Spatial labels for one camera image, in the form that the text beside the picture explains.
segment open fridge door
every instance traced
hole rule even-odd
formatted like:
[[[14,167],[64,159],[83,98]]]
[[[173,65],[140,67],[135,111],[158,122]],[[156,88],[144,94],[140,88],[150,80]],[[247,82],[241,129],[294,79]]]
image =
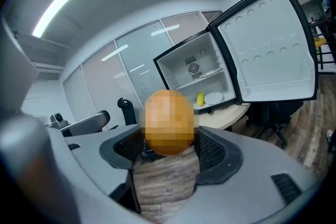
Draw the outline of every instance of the open fridge door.
[[[316,51],[297,0],[242,0],[209,28],[239,103],[316,99]]]

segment fluorescent light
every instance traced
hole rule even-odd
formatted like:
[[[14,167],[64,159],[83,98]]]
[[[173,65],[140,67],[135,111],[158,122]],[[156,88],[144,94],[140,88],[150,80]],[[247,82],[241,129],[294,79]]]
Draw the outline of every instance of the fluorescent light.
[[[106,55],[103,59],[101,59],[103,62],[105,62],[107,59],[111,58],[113,55],[116,55],[118,52],[128,48],[128,45],[121,46],[119,49],[116,49],[114,52]]]
[[[144,73],[141,73],[141,74],[139,74],[139,76],[140,76],[140,75],[142,75],[142,74],[145,74],[145,73],[147,73],[148,71],[150,71],[150,69],[149,69],[149,70],[147,70],[147,71],[145,71]]]
[[[143,66],[144,66],[144,65],[140,65],[140,66],[138,66],[138,67],[132,69],[130,72],[132,72],[132,71],[134,71],[135,69],[138,69],[138,68],[140,68],[140,67],[143,67]]]
[[[121,72],[121,73],[115,75],[114,78],[117,79],[117,78],[121,78],[121,77],[123,77],[123,76],[126,76],[126,73],[125,73],[125,72]]]
[[[166,31],[170,31],[170,30],[174,30],[174,29],[178,29],[180,27],[180,25],[173,25],[173,26],[170,26],[170,27],[167,27],[167,28],[163,28],[163,29],[160,29],[158,31],[155,31],[152,33],[152,37],[153,36],[156,36],[158,34],[161,34],[161,33],[164,33]]]
[[[41,19],[38,21],[34,31],[33,36],[41,37],[44,30],[47,28],[48,24],[56,13],[67,3],[68,0],[54,0],[47,10],[43,13]]]

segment door shelf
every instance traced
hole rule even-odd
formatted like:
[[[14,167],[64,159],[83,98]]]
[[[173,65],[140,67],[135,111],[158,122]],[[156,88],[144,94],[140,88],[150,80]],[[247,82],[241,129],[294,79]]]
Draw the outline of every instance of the door shelf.
[[[209,75],[209,76],[207,76],[207,77],[205,77],[205,78],[198,78],[198,79],[195,79],[194,81],[191,81],[191,82],[189,82],[189,83],[187,83],[187,84],[185,84],[185,85],[183,85],[183,86],[177,87],[176,90],[180,90],[180,89],[182,89],[182,88],[188,87],[188,86],[193,85],[193,84],[195,84],[195,83],[198,83],[198,82],[200,82],[200,81],[202,81],[202,80],[211,78],[211,77],[216,76],[216,75],[218,75],[218,74],[221,74],[222,72],[224,72],[223,69],[220,70],[220,71],[218,71],[218,72],[216,72],[216,73],[214,73],[214,74],[211,74],[211,75]]]

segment white plate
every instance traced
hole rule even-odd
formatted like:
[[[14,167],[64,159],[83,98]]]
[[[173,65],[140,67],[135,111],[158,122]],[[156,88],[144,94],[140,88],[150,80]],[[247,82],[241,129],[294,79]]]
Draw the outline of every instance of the white plate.
[[[204,97],[204,101],[207,104],[217,104],[221,102],[223,95],[220,92],[211,92]]]
[[[220,70],[221,70],[221,68],[216,68],[214,70],[209,71],[208,73],[205,73],[204,75],[201,75],[200,78],[205,78],[205,77],[210,76],[210,75],[212,75],[214,73],[217,73]]]

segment wooden floor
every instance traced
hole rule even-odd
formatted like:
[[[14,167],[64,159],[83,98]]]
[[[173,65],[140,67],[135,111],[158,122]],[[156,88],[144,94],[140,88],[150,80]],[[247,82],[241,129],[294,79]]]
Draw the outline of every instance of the wooden floor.
[[[233,124],[234,133],[254,137],[259,127],[247,127],[247,117]],[[320,76],[317,100],[306,101],[292,116],[282,133],[288,140],[285,151],[322,179],[328,171],[326,132],[336,128],[336,76]],[[276,135],[266,134],[269,143],[280,146]],[[193,147],[154,163],[137,162],[134,184],[142,216],[162,223],[183,206],[193,193],[198,158]]]

